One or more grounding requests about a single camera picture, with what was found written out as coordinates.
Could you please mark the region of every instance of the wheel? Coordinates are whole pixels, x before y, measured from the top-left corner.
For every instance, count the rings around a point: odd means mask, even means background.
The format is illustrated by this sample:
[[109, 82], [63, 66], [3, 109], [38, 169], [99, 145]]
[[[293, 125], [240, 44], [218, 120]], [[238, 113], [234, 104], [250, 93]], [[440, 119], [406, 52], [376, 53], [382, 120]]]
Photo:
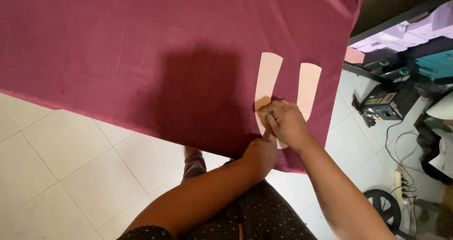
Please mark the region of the wheel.
[[[365, 193], [363, 194], [367, 199], [372, 199], [373, 207], [376, 209], [376, 211], [379, 213], [381, 218], [391, 230], [399, 229], [399, 225], [401, 224], [401, 210], [399, 209], [398, 201], [396, 201], [396, 199], [390, 193], [383, 190], [374, 189], [365, 191]], [[389, 204], [390, 207], [383, 210], [384, 203], [385, 207], [387, 207], [387, 204]]]

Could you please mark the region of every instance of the tile grout line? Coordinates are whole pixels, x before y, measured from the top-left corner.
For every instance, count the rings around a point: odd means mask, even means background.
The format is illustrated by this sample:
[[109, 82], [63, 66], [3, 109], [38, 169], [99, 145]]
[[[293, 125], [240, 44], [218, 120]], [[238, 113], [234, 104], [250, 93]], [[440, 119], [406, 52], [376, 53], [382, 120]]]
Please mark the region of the tile grout line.
[[[146, 194], [148, 194], [148, 193], [146, 192], [146, 190], [144, 189], [143, 185], [141, 185], [139, 179], [137, 179], [137, 177], [135, 176], [135, 174], [132, 172], [132, 170], [129, 168], [129, 166], [128, 166], [128, 165], [126, 164], [126, 162], [124, 161], [123, 157], [121, 157], [120, 153], [116, 150], [115, 146], [110, 142], [110, 140], [107, 138], [107, 136], [106, 136], [105, 133], [102, 131], [102, 129], [99, 127], [99, 125], [96, 123], [96, 121], [95, 121], [93, 118], [92, 118], [92, 120], [93, 120], [94, 124], [96, 124], [97, 128], [99, 128], [99, 130], [101, 131], [101, 133], [104, 135], [104, 137], [107, 139], [107, 141], [109, 141], [109, 144], [112, 145], [112, 148], [115, 150], [116, 154], [121, 158], [121, 160], [123, 161], [123, 163], [126, 165], [127, 169], [129, 169], [129, 172], [134, 176], [134, 178], [137, 180], [137, 182], [139, 183], [139, 185], [142, 187], [143, 191], [144, 191]], [[130, 136], [128, 136], [127, 138], [121, 140], [119, 143], [121, 143], [122, 141], [128, 139]]]
[[366, 137], [365, 132], [363, 132], [362, 128], [360, 127], [359, 122], [357, 121], [357, 119], [354, 117], [353, 114], [351, 114], [351, 115], [352, 115], [352, 117], [354, 118], [354, 121], [356, 122], [356, 124], [357, 124], [357, 126], [359, 127], [360, 131], [362, 132], [363, 136], [365, 137], [366, 141], [367, 141], [368, 144], [370, 145], [371, 150], [373, 150], [374, 155], [376, 155], [376, 154], [377, 154], [376, 151], [374, 150], [373, 146], [371, 145], [370, 140], [368, 140], [368, 138]]
[[17, 208], [15, 208], [14, 210], [12, 210], [11, 212], [3, 215], [2, 217], [0, 217], [0, 219], [5, 219], [9, 214], [12, 214], [14, 211], [16, 211], [17, 209], [21, 208], [23, 205], [25, 205], [26, 203], [30, 202], [33, 198], [41, 195], [43, 192], [47, 191], [48, 189], [52, 188], [55, 184], [58, 184], [59, 182], [56, 182], [54, 184], [52, 184], [51, 186], [49, 186], [47, 189], [45, 189], [44, 191], [42, 191], [41, 193], [37, 194], [36, 196], [30, 198], [29, 200], [27, 200], [25, 203], [21, 204], [20, 206], [18, 206]]
[[100, 229], [102, 226], [104, 226], [107, 222], [109, 222], [109, 221], [115, 219], [116, 216], [118, 216], [118, 215], [120, 215], [122, 212], [126, 211], [129, 207], [135, 205], [137, 202], [139, 202], [142, 198], [144, 198], [144, 197], [147, 196], [147, 195], [148, 195], [148, 194], [145, 194], [143, 197], [140, 197], [139, 200], [137, 200], [137, 201], [135, 201], [134, 203], [132, 203], [132, 205], [126, 207], [124, 210], [122, 210], [121, 212], [119, 212], [117, 215], [113, 216], [110, 220], [104, 222], [104, 224], [102, 224], [101, 226], [99, 226], [99, 227], [98, 227], [97, 229], [95, 229], [95, 230], [97, 231], [97, 230]]
[[115, 146], [113, 147], [113, 149], [115, 150], [116, 154], [121, 158], [121, 160], [123, 161], [123, 163], [126, 165], [127, 169], [129, 169], [129, 172], [134, 176], [135, 180], [139, 183], [140, 187], [142, 187], [143, 191], [148, 194], [146, 192], [146, 190], [144, 189], [143, 185], [141, 185], [139, 179], [137, 179], [137, 177], [135, 176], [135, 174], [132, 172], [132, 170], [129, 168], [129, 166], [126, 164], [126, 162], [124, 161], [123, 157], [121, 157], [120, 153], [116, 150]]
[[294, 208], [293, 202], [292, 202], [291, 199], [288, 197], [288, 195], [286, 194], [285, 190], [284, 190], [284, 189], [282, 188], [282, 186], [280, 185], [280, 183], [279, 183], [279, 181], [277, 180], [277, 178], [274, 176], [274, 172], [270, 173], [270, 175], [272, 175], [272, 177], [275, 179], [275, 181], [276, 181], [277, 184], [279, 185], [280, 189], [282, 189], [283, 193], [284, 193], [285, 196], [288, 198], [291, 207], [292, 207], [294, 210], [296, 210], [296, 208]]
[[66, 191], [67, 195], [71, 198], [72, 202], [74, 202], [74, 204], [76, 204], [77, 208], [80, 210], [80, 212], [83, 214], [83, 216], [85, 216], [85, 218], [87, 219], [87, 221], [90, 223], [91, 227], [93, 227], [95, 230], [96, 228], [93, 226], [93, 223], [91, 223], [91, 221], [88, 219], [88, 217], [85, 215], [85, 213], [82, 211], [82, 209], [80, 209], [79, 205], [74, 201], [74, 199], [71, 197], [71, 195], [69, 194], [69, 192], [66, 190], [66, 188], [60, 183], [61, 187], [63, 187], [63, 190]]
[[[5, 115], [7, 115], [8, 119], [13, 123], [14, 127], [16, 127], [17, 129], [17, 132], [15, 132], [14, 134], [11, 135], [14, 136], [15, 134], [19, 133], [20, 132], [20, 129], [17, 127], [17, 125], [14, 123], [13, 119], [11, 119], [11, 117], [8, 115], [8, 113], [3, 109], [3, 107], [0, 105], [0, 110], [2, 110], [4, 112]], [[4, 141], [8, 140], [10, 137], [8, 137], [7, 139], [4, 139], [3, 141], [1, 141], [0, 143], [3, 143]]]
[[377, 156], [376, 154], [376, 157], [377, 157], [377, 160], [379, 161], [379, 163], [382, 165], [382, 168], [384, 169], [384, 171], [386, 172], [386, 175], [387, 177], [390, 179], [390, 182], [394, 185], [394, 179], [392, 180], [389, 176], [389, 173], [387, 172], [386, 168], [384, 167], [384, 164], [382, 164], [382, 161], [379, 159], [379, 157]]
[[46, 114], [46, 115], [42, 116], [41, 118], [37, 119], [37, 120], [36, 120], [36, 121], [34, 121], [33, 123], [29, 124], [29, 125], [28, 125], [27, 127], [30, 127], [31, 125], [33, 125], [33, 124], [37, 123], [37, 122], [38, 122], [38, 121], [39, 121], [40, 119], [42, 119], [42, 118], [44, 118], [44, 117], [48, 116], [49, 114], [53, 113], [54, 111], [56, 111], [56, 110], [52, 110], [52, 111], [51, 111], [51, 112], [49, 112], [48, 114]]
[[152, 191], [150, 191], [150, 192], [148, 193], [148, 195], [149, 195], [151, 192], [155, 191], [155, 190], [156, 190], [157, 188], [159, 188], [160, 186], [162, 186], [164, 183], [166, 183], [167, 181], [169, 181], [170, 179], [172, 179], [173, 177], [175, 177], [175, 176], [176, 176], [177, 174], [179, 174], [181, 171], [184, 171], [184, 169], [179, 170], [179, 171], [178, 171], [176, 174], [174, 174], [172, 177], [168, 178], [167, 180], [165, 180], [164, 182], [162, 182], [159, 186], [155, 187]]
[[101, 236], [101, 235], [99, 234], [99, 231], [97, 231], [97, 229], [96, 229], [96, 230], [94, 230], [94, 231], [96, 231], [96, 232], [97, 232], [97, 234], [98, 234], [98, 235], [99, 235], [99, 236], [101, 237], [101, 239], [102, 239], [102, 240], [104, 240], [104, 238], [103, 238], [103, 237], [102, 237], [102, 236]]
[[361, 164], [358, 168], [356, 168], [356, 169], [355, 169], [354, 171], [352, 171], [350, 174], [348, 174], [348, 175], [345, 174], [345, 175], [349, 178], [349, 176], [351, 176], [351, 175], [353, 175], [355, 172], [357, 172], [357, 170], [359, 170], [363, 165], [365, 165], [367, 162], [369, 162], [374, 156], [377, 157], [376, 154], [373, 155], [373, 156], [371, 156], [371, 158], [367, 159], [363, 164]]
[[[25, 138], [25, 140], [26, 140], [27, 143], [31, 146], [31, 148], [34, 150], [34, 152], [37, 154], [37, 156], [41, 159], [41, 161], [44, 163], [44, 165], [46, 165], [46, 167], [47, 167], [47, 169], [50, 171], [50, 173], [52, 173], [52, 175], [55, 177], [55, 179], [57, 180], [57, 182], [56, 182], [55, 184], [59, 183], [59, 184], [61, 185], [61, 187], [63, 188], [63, 190], [64, 190], [64, 191], [66, 192], [66, 194], [71, 198], [72, 202], [74, 202], [74, 204], [77, 206], [77, 208], [78, 208], [78, 209], [80, 210], [80, 212], [83, 214], [83, 216], [85, 216], [85, 218], [86, 218], [87, 221], [90, 223], [90, 225], [91, 225], [94, 229], [96, 229], [96, 228], [93, 226], [93, 224], [91, 223], [91, 221], [88, 219], [88, 217], [85, 215], [85, 213], [82, 211], [82, 209], [80, 209], [79, 205], [78, 205], [78, 204], [74, 201], [74, 199], [71, 197], [71, 195], [69, 194], [69, 192], [68, 192], [68, 191], [66, 190], [66, 188], [63, 186], [63, 184], [61, 184], [60, 180], [55, 176], [54, 172], [52, 172], [52, 170], [50, 170], [50, 168], [49, 168], [49, 166], [46, 164], [46, 162], [44, 162], [44, 160], [41, 158], [41, 156], [39, 155], [39, 153], [35, 150], [35, 148], [33, 147], [33, 145], [31, 145], [30, 141], [29, 141], [29, 140], [25, 137], [25, 135], [22, 133], [22, 130], [19, 131], [19, 132], [20, 132], [20, 134]], [[39, 196], [40, 194], [42, 194], [43, 192], [47, 191], [50, 187], [48, 187], [47, 189], [45, 189], [45, 190], [42, 191], [41, 193], [37, 194], [37, 195], [34, 196], [33, 198], [35, 198], [35, 197]], [[23, 203], [21, 206], [23, 206], [23, 205], [25, 205], [26, 203], [30, 202], [33, 198], [31, 198], [30, 200], [26, 201], [26, 202]]]
[[338, 124], [340, 124], [340, 123], [341, 123], [342, 121], [344, 121], [349, 115], [352, 114], [351, 110], [350, 110], [349, 107], [348, 107], [348, 104], [346, 104], [346, 101], [345, 101], [344, 98], [343, 98], [343, 95], [341, 95], [341, 93], [340, 93], [340, 91], [339, 91], [338, 89], [337, 89], [337, 92], [340, 94], [340, 97], [341, 97], [343, 103], [346, 105], [346, 108], [348, 109], [349, 114], [348, 114], [346, 117], [344, 117], [341, 121], [339, 121], [337, 124], [335, 124], [335, 125], [333, 125], [331, 128], [329, 128], [329, 130], [331, 130], [332, 128], [334, 128], [334, 127], [337, 126]]
[[22, 130], [20, 131], [20, 133], [21, 133], [22, 136], [24, 136], [24, 138], [27, 140], [27, 142], [29, 143], [29, 145], [31, 146], [31, 148], [34, 150], [34, 152], [39, 156], [39, 158], [42, 160], [42, 162], [44, 163], [44, 165], [46, 165], [46, 167], [48, 168], [48, 170], [50, 171], [50, 173], [52, 173], [52, 175], [54, 175], [55, 179], [57, 179], [57, 181], [58, 181], [57, 183], [59, 183], [59, 184], [61, 185], [61, 187], [63, 188], [63, 190], [66, 192], [66, 194], [71, 198], [72, 202], [74, 202], [74, 204], [77, 206], [77, 208], [79, 209], [79, 211], [83, 214], [83, 216], [85, 216], [85, 219], [90, 223], [91, 227], [93, 227], [93, 228], [95, 229], [95, 227], [93, 226], [93, 223], [91, 223], [91, 221], [88, 219], [88, 217], [87, 217], [87, 216], [85, 215], [85, 213], [82, 211], [82, 209], [80, 209], [79, 205], [74, 201], [74, 199], [71, 197], [71, 195], [69, 194], [69, 192], [66, 190], [66, 188], [63, 186], [63, 184], [60, 182], [60, 180], [55, 176], [54, 172], [52, 172], [52, 170], [50, 170], [50, 168], [49, 168], [49, 166], [46, 164], [46, 162], [44, 162], [44, 160], [41, 158], [41, 156], [39, 155], [39, 153], [35, 150], [35, 148], [33, 147], [33, 145], [31, 145], [30, 141], [29, 141], [29, 140], [26, 138], [26, 136], [22, 133]]
[[33, 145], [31, 145], [30, 141], [27, 139], [27, 137], [22, 133], [22, 131], [20, 131], [20, 134], [25, 138], [25, 140], [27, 141], [27, 143], [30, 145], [30, 147], [34, 150], [34, 152], [36, 153], [36, 155], [41, 159], [41, 161], [44, 163], [44, 165], [46, 165], [47, 169], [49, 170], [50, 173], [52, 173], [52, 175], [55, 177], [55, 179], [57, 180], [57, 182], [60, 182], [60, 180], [55, 176], [54, 172], [52, 172], [52, 170], [50, 170], [49, 166], [46, 164], [46, 162], [41, 158], [41, 156], [39, 155], [39, 153], [36, 151], [36, 149], [33, 147]]
[[300, 217], [300, 215], [301, 215], [305, 210], [307, 210], [308, 208], [310, 208], [310, 207], [311, 207], [312, 205], [314, 205], [314, 203], [316, 203], [316, 202], [318, 202], [318, 199], [316, 199], [315, 202], [313, 202], [311, 205], [309, 205], [309, 207], [303, 209], [303, 211], [300, 212], [300, 213], [298, 213], [297, 215], [299, 215], [299, 217]]

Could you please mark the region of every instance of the chalk mark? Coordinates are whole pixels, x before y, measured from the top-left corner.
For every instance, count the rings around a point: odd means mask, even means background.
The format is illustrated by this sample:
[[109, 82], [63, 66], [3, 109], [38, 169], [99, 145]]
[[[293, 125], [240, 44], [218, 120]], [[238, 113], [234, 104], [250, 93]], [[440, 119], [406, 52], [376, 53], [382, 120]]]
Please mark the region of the chalk mark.
[[116, 71], [115, 71], [115, 73], [118, 73], [118, 68], [120, 67], [121, 51], [123, 50], [123, 37], [124, 37], [124, 28], [123, 28], [123, 32], [121, 33], [120, 55], [118, 56], [118, 63], [116, 64]]

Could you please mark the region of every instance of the bare foot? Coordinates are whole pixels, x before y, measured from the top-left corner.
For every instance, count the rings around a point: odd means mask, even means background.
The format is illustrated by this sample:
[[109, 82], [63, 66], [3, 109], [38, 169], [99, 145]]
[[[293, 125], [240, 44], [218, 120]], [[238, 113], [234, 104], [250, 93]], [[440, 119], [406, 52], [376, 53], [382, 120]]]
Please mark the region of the bare foot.
[[188, 158], [197, 153], [201, 153], [201, 151], [189, 146], [184, 146], [184, 158]]

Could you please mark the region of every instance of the power strip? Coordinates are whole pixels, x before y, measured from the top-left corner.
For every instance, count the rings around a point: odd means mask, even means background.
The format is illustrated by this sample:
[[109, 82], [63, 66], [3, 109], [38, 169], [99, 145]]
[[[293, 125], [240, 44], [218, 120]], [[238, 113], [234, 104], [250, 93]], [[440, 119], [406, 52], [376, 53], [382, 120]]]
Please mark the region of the power strip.
[[401, 178], [403, 177], [403, 173], [399, 170], [395, 171], [395, 198], [396, 201], [398, 201], [399, 205], [402, 206], [405, 204], [404, 198], [402, 197], [403, 192], [401, 191], [402, 187], [401, 186]]

